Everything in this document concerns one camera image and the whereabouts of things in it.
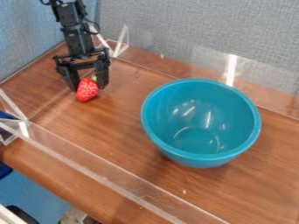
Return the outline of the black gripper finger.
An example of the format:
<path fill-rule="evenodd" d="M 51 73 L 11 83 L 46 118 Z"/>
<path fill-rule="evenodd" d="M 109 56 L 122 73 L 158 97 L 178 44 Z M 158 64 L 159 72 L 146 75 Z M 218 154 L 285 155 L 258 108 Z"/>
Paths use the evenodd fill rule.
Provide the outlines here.
<path fill-rule="evenodd" d="M 77 92 L 81 84 L 81 76 L 78 71 L 73 71 L 67 66 L 58 66 L 57 70 L 65 79 L 70 89 Z"/>
<path fill-rule="evenodd" d="M 98 84 L 101 88 L 105 88 L 110 83 L 109 67 L 110 67 L 109 60 L 97 61 L 95 68 L 97 68 Z"/>

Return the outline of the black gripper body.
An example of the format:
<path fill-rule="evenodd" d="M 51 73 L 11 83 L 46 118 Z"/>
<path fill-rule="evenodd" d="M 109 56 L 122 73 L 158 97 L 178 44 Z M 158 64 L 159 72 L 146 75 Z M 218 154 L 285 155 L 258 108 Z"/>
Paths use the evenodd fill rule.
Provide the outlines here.
<path fill-rule="evenodd" d="M 54 57 L 58 72 L 75 74 L 79 70 L 95 68 L 98 74 L 107 73 L 111 65 L 109 48 L 95 47 L 89 25 L 77 25 L 61 30 L 69 53 Z"/>

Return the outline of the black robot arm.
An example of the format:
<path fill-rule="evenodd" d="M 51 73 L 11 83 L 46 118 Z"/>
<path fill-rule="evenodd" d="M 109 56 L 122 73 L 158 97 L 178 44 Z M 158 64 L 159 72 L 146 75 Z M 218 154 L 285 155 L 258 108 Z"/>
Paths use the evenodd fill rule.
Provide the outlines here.
<path fill-rule="evenodd" d="M 78 91 L 81 84 L 79 70 L 95 68 L 97 82 L 101 88 L 110 83 L 109 67 L 111 58 L 107 47 L 97 48 L 93 35 L 99 34 L 99 30 L 90 29 L 86 19 L 89 15 L 83 0 L 65 3 L 62 0 L 50 0 L 42 4 L 50 5 L 57 21 L 61 23 L 69 53 L 54 57 L 57 71 L 65 79 L 70 89 Z"/>

